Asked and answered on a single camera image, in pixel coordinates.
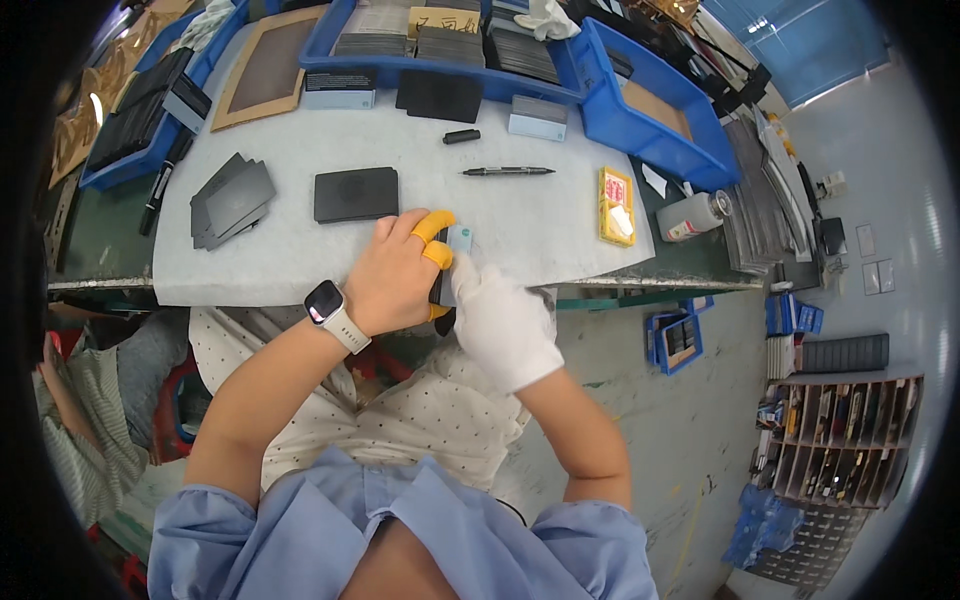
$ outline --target black marker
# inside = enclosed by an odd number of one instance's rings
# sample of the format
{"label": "black marker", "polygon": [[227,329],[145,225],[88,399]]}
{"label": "black marker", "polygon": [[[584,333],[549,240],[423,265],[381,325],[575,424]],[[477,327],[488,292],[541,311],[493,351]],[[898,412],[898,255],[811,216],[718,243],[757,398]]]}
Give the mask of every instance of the black marker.
{"label": "black marker", "polygon": [[163,165],[160,166],[160,172],[156,174],[154,185],[150,188],[150,197],[143,208],[143,216],[140,217],[140,235],[147,237],[150,235],[150,230],[154,228],[154,221],[163,205],[163,192],[167,190],[167,181],[170,180],[170,174],[174,172],[174,165],[186,156],[191,145],[193,145],[193,132],[184,127],[174,138],[170,152],[167,153]]}
{"label": "black marker", "polygon": [[479,169],[467,169],[464,175],[473,175],[475,177],[486,177],[487,175],[549,175],[556,173],[553,169],[543,167],[481,167]]}

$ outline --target light blue work shirt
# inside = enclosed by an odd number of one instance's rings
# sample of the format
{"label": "light blue work shirt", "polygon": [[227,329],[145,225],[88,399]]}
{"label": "light blue work shirt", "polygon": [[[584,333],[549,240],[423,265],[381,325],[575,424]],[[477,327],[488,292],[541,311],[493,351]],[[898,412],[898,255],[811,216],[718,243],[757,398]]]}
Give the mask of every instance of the light blue work shirt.
{"label": "light blue work shirt", "polygon": [[461,600],[657,599],[646,534],[619,506],[561,503],[527,529],[430,457],[365,467],[336,446],[277,480],[259,511],[207,485],[167,498],[156,510],[150,597],[334,600],[389,516],[423,543]]}

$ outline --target concrete floor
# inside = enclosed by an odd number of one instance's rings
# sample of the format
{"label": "concrete floor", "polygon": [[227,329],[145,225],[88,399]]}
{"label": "concrete floor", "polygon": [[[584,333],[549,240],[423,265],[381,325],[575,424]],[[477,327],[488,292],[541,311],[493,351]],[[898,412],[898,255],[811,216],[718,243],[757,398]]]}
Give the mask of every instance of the concrete floor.
{"label": "concrete floor", "polygon": [[[739,516],[756,446],[754,419],[766,384],[763,294],[715,297],[700,320],[704,355],[672,377],[646,361],[640,306],[558,315],[566,364],[597,401],[619,417],[634,470],[634,514],[660,598],[703,600],[727,580],[720,562]],[[662,309],[674,308],[665,305]],[[105,529],[146,556],[153,509],[180,487],[184,461],[148,467]],[[535,421],[511,449],[492,493],[527,521],[564,492],[566,475]]]}

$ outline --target white watch strap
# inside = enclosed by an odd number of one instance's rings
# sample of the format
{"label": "white watch strap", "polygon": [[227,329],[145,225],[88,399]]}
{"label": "white watch strap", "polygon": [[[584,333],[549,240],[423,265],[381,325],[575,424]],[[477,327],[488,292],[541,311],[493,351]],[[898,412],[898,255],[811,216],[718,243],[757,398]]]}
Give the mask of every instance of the white watch strap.
{"label": "white watch strap", "polygon": [[341,344],[353,354],[366,348],[370,343],[370,338],[360,331],[360,328],[347,315],[346,310],[340,310],[327,319],[324,329],[332,333],[333,337],[340,340]]}

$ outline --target white glove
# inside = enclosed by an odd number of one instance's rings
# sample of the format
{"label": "white glove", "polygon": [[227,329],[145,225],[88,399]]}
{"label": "white glove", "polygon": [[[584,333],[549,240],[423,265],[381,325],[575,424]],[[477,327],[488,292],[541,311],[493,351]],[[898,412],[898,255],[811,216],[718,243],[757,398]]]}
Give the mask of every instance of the white glove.
{"label": "white glove", "polygon": [[532,0],[530,14],[518,14],[514,22],[524,29],[532,29],[538,41],[548,37],[566,39],[580,33],[580,28],[566,16],[557,0]]}
{"label": "white glove", "polygon": [[543,299],[488,265],[477,273],[466,254],[453,259],[457,340],[504,394],[564,365]]}

